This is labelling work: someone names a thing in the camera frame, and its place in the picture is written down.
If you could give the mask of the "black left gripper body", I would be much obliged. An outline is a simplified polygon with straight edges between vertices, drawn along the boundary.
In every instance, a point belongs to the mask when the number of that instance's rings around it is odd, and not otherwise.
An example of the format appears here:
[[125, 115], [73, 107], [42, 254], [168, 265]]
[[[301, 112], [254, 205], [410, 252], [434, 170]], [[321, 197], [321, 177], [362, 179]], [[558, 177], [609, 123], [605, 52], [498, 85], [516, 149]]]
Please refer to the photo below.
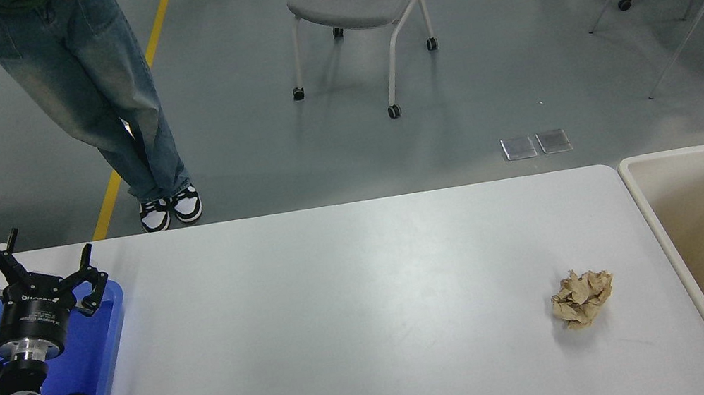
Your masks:
[[24, 339], [64, 341], [73, 307], [71, 295], [53, 292], [59, 283], [45, 286], [34, 283], [7, 286], [2, 292], [4, 308], [0, 321], [0, 351]]

